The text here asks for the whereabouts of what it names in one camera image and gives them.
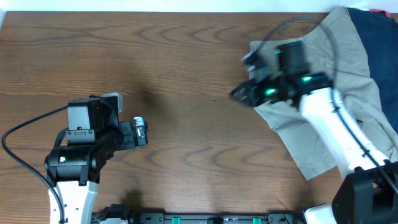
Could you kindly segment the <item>khaki shorts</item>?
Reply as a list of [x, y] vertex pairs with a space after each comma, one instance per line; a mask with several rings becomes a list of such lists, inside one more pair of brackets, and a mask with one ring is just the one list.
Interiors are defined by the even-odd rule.
[[301, 37], [311, 67], [335, 80], [333, 88], [304, 95], [297, 108], [264, 103], [256, 111], [290, 152], [306, 179], [333, 167], [346, 176], [397, 160], [397, 133], [381, 108], [368, 55], [349, 10], [337, 7]]

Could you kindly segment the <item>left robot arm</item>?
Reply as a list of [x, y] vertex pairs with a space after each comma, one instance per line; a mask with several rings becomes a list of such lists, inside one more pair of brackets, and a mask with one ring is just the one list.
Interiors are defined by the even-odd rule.
[[98, 132], [75, 127], [60, 133], [45, 158], [47, 180], [58, 196], [49, 192], [50, 223], [89, 223], [106, 162], [116, 151], [147, 143], [147, 122], [142, 117], [118, 121]]

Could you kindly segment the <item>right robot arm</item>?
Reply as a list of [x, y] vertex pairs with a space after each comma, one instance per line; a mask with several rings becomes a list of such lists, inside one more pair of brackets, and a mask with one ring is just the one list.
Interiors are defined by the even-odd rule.
[[364, 135], [339, 92], [323, 73], [284, 69], [278, 77], [260, 74], [239, 84], [230, 97], [255, 107], [293, 102], [334, 158], [343, 183], [332, 203], [306, 209], [304, 223], [397, 223], [397, 163]]

